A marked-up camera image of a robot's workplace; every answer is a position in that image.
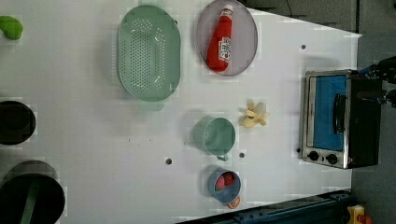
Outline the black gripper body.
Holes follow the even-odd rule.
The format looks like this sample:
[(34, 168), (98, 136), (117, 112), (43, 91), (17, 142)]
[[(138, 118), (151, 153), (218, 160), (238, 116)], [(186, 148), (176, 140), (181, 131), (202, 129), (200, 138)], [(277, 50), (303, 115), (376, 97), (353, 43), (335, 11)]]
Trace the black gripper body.
[[(396, 57), (390, 57), (372, 64), (359, 71), (359, 77), (369, 80), (386, 81), (389, 84), (396, 84)], [(381, 105), (390, 104), (396, 107), (395, 90), (391, 91), (360, 91), (358, 97), (365, 101), (375, 102)]]

